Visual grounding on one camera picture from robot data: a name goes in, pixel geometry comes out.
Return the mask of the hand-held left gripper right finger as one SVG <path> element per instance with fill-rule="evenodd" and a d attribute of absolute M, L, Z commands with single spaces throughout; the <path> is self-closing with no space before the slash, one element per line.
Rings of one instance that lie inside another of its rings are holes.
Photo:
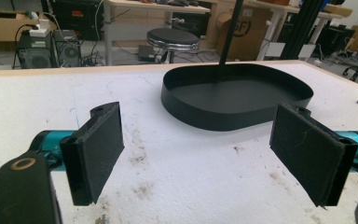
<path fill-rule="evenodd" d="M 317 206 L 336 206 L 358 149 L 310 116 L 305 108 L 280 103 L 270 148 Z"/>

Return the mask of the black stand pole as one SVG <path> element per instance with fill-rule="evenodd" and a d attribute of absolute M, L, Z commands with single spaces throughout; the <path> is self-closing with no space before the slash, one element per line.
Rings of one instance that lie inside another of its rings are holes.
<path fill-rule="evenodd" d="M 223 46 L 222 54 L 220 56 L 219 65 L 225 65 L 227 61 L 227 56 L 229 53 L 230 44 L 236 29 L 236 23 L 238 20 L 238 17 L 241 13 L 241 7 L 243 4 L 243 0 L 236 0 L 235 7 L 233 9 L 231 21 L 229 23 L 228 29 L 227 29 L 227 36 L 225 40 L 225 44 Z"/>

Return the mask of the flat cardboard box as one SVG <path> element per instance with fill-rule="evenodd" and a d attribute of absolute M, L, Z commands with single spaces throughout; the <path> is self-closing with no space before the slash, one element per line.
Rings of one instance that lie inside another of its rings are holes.
<path fill-rule="evenodd" d="M 24 24 L 38 24 L 38 20 L 21 13 L 0 13 L 0 42 L 11 42 L 17 30 Z"/>

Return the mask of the cardboard box with round logo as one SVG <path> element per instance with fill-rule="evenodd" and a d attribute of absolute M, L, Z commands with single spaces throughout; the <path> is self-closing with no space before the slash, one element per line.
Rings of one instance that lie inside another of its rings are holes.
<path fill-rule="evenodd" d="M 228 60 L 255 61 L 265 34 L 269 28 L 268 21 L 272 12 L 262 7 L 242 6 L 241 14 L 237 19 L 235 31 L 227 54 Z M 216 28 L 219 34 L 215 51 L 222 56 L 226 43 L 228 26 L 231 22 L 231 13 L 224 12 L 216 19 Z"/>

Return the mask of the black metal frame post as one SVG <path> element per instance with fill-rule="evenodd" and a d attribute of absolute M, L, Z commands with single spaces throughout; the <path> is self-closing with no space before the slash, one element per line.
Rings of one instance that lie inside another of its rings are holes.
<path fill-rule="evenodd" d="M 305 0 L 302 4 L 292 33 L 282 50 L 281 60 L 296 60 L 298 58 L 323 2 L 324 0 Z"/>

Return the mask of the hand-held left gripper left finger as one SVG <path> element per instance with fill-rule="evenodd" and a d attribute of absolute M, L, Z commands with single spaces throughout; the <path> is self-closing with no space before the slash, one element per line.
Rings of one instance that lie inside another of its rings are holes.
<path fill-rule="evenodd" d="M 90 119 L 60 147 L 73 204 L 97 203 L 124 149 L 119 102 L 91 109 Z"/>

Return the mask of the grey computer tower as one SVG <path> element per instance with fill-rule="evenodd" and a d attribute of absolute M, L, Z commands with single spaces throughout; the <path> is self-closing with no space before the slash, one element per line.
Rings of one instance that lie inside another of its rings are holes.
<path fill-rule="evenodd" d="M 53 32 L 59 67 L 79 67 L 81 65 L 80 42 L 74 30 Z"/>

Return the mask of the white-legged long table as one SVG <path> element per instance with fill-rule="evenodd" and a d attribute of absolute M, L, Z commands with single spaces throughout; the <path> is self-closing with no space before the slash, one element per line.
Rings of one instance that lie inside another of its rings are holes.
<path fill-rule="evenodd" d="M 272 17 L 268 22 L 267 32 L 264 36 L 256 59 L 258 61 L 264 61 L 265 58 L 268 57 L 279 58 L 285 46 L 284 43 L 277 42 L 277 37 L 282 30 L 283 21 L 288 13 L 298 13 L 299 8 L 291 6 L 280 6 L 257 0 L 245 0 L 245 4 L 251 7 L 265 8 L 272 12 Z M 301 51 L 299 52 L 300 59 L 308 59 L 311 56 L 312 52 L 316 48 L 316 41 L 326 23 L 332 19 L 343 19 L 343 16 L 330 12 L 320 12 L 317 18 L 319 21 L 312 36 L 310 37 L 310 41 L 307 44 L 304 44 Z"/>

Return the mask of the white power adapter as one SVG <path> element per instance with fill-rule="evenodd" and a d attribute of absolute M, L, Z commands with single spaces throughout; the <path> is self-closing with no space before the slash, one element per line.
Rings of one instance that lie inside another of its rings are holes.
<path fill-rule="evenodd" d="M 29 31 L 32 37 L 46 37 L 50 32 L 49 20 L 40 20 L 35 29 Z"/>

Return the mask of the black equipment case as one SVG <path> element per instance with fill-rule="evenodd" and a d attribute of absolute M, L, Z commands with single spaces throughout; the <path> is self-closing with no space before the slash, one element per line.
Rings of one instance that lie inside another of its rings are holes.
<path fill-rule="evenodd" d="M 80 40 L 103 37 L 103 0 L 49 0 L 63 30 L 73 30 Z"/>

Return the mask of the black oval tray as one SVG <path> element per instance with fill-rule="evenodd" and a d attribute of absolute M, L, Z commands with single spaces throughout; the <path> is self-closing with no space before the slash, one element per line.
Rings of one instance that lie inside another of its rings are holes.
<path fill-rule="evenodd" d="M 191 65 L 168 71 L 160 99 L 182 122 L 235 131 L 274 119 L 277 104 L 305 107 L 312 88 L 281 70 L 254 63 Z"/>

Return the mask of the black round stool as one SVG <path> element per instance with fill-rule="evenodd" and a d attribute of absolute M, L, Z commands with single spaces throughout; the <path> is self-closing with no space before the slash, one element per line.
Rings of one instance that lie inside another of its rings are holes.
<path fill-rule="evenodd" d="M 190 32 L 173 28 L 156 28 L 147 32 L 147 42 L 153 47 L 164 49 L 160 61 L 169 63 L 174 61 L 176 51 L 198 50 L 200 39 Z"/>

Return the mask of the black cabinet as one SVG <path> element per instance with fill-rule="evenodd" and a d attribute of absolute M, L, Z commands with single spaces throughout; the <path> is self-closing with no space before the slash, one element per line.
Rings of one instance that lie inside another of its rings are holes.
<path fill-rule="evenodd" d="M 351 40 L 354 30 L 342 27 L 325 27 L 317 39 L 317 50 L 324 56 L 344 50 Z"/>

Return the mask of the small grey floor box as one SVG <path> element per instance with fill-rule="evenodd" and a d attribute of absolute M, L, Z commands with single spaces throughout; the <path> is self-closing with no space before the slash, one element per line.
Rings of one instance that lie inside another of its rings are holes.
<path fill-rule="evenodd" d="M 142 62 L 155 61 L 155 51 L 151 46 L 139 45 L 138 46 L 138 60 Z"/>

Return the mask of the black computer tower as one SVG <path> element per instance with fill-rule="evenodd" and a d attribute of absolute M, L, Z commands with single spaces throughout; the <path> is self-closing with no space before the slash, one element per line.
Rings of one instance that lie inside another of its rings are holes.
<path fill-rule="evenodd" d="M 22 32 L 17 45 L 17 54 L 22 69 L 53 68 L 56 58 L 51 35 L 34 37 Z"/>

